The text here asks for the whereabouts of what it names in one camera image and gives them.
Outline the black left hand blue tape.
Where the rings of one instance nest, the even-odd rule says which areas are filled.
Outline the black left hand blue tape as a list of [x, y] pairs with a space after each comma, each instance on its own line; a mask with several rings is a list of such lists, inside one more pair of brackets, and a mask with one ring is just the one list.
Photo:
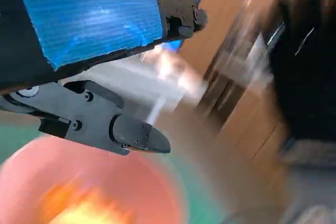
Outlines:
[[1, 110], [120, 155], [169, 153], [168, 139], [124, 113], [119, 95], [90, 80], [60, 80], [191, 38], [206, 23], [198, 0], [1, 0]]

